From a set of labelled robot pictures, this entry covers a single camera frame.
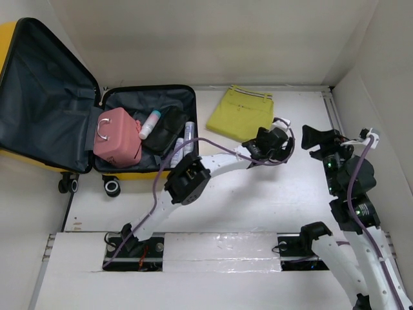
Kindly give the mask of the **yellow hard-shell suitcase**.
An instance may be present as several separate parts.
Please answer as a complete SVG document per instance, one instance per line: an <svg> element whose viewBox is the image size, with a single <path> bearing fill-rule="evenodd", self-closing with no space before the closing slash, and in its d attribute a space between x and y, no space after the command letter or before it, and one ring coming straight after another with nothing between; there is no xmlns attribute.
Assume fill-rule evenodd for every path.
<svg viewBox="0 0 413 310"><path fill-rule="evenodd" d="M88 69L42 22L26 17L1 25L1 151L59 172L62 193L77 176L99 172L108 196L121 180L153 178L161 161L143 147L137 165L118 169L93 153L98 117L124 108L144 122L175 106L196 122L196 94L186 85L119 87L101 92Z"/></svg>

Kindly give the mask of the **white spray bottle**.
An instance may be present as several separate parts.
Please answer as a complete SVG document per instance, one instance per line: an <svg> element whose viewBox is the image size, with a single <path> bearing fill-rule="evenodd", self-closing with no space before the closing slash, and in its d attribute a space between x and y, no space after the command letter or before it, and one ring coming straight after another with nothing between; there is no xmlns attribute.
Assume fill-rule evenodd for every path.
<svg viewBox="0 0 413 310"><path fill-rule="evenodd" d="M183 144L184 139L183 138L178 138L174 147L174 155L172 156L170 160L170 167L174 168L177 166L177 164L182 160L183 158L183 148L181 148L181 145Z"/></svg>

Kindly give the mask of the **white squeeze tube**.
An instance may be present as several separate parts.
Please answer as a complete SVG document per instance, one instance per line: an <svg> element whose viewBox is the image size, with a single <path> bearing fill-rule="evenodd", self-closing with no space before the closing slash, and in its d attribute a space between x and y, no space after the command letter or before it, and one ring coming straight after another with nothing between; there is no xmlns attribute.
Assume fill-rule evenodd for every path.
<svg viewBox="0 0 413 310"><path fill-rule="evenodd" d="M195 138L195 123L192 121L187 121L185 123L185 133L184 133L184 142L190 141ZM186 144L183 148L184 155L190 154L193 152L194 149L194 143L190 142Z"/></svg>

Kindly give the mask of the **yellow-green shorts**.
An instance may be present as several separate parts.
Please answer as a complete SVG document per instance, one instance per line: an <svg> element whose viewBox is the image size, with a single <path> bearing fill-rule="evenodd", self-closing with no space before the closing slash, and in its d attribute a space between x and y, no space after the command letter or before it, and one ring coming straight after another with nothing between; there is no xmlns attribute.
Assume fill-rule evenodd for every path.
<svg viewBox="0 0 413 310"><path fill-rule="evenodd" d="M238 142L269 129L274 118L273 95L231 85L206 123L206 128Z"/></svg>

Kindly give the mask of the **pink cosmetic case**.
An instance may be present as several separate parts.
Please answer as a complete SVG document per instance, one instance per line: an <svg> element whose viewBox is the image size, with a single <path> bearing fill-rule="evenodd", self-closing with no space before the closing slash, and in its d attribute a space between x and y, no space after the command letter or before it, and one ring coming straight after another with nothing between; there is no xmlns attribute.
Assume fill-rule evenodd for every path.
<svg viewBox="0 0 413 310"><path fill-rule="evenodd" d="M98 117L93 153L116 168L137 165L141 161L141 123L121 107Z"/></svg>

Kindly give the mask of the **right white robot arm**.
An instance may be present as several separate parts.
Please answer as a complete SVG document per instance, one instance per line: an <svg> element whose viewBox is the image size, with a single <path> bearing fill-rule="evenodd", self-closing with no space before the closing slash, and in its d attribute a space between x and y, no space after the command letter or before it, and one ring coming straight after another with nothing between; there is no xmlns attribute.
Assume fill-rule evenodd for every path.
<svg viewBox="0 0 413 310"><path fill-rule="evenodd" d="M376 186L374 167L366 159L375 149L379 134L363 129L357 139L347 139L338 130L302 128L301 147L323 164L331 212L356 261L341 250L332 231L323 222L301 228L298 246L315 254L344 289L353 309L412 309L394 270L378 213L367 192Z"/></svg>

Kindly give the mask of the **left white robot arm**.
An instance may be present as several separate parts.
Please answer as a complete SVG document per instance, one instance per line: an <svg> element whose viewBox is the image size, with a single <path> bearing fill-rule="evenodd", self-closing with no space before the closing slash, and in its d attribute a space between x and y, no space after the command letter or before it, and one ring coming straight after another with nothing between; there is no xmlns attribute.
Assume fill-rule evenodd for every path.
<svg viewBox="0 0 413 310"><path fill-rule="evenodd" d="M168 174L163 190L158 196L153 192L154 205L140 220L127 223L120 231L119 246L130 256L139 255L144 242L178 207L194 203L207 187L208 182L219 175L257 166L274 167L286 163L294 152L295 136L291 128L260 127L257 136L227 149L206 138L205 141L222 153L209 156L187 154Z"/></svg>

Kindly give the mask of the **black roll-up pouch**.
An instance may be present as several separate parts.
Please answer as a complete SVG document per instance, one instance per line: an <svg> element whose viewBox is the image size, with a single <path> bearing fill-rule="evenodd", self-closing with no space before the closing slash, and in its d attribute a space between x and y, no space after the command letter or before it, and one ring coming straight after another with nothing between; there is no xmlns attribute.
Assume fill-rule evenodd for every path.
<svg viewBox="0 0 413 310"><path fill-rule="evenodd" d="M175 145L189 115L178 107L169 107L149 134L143 140L143 147L158 156L166 155Z"/></svg>

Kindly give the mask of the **white bottle teal cap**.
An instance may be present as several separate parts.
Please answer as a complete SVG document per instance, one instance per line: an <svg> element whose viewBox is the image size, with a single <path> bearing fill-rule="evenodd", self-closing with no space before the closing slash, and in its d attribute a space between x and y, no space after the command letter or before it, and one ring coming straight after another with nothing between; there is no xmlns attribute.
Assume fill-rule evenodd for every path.
<svg viewBox="0 0 413 310"><path fill-rule="evenodd" d="M143 125L141 126L141 130L139 131L139 138L141 140L147 139L150 133L153 131L154 127L156 126L157 122L161 117L161 113L158 110L153 110L149 117L145 120Z"/></svg>

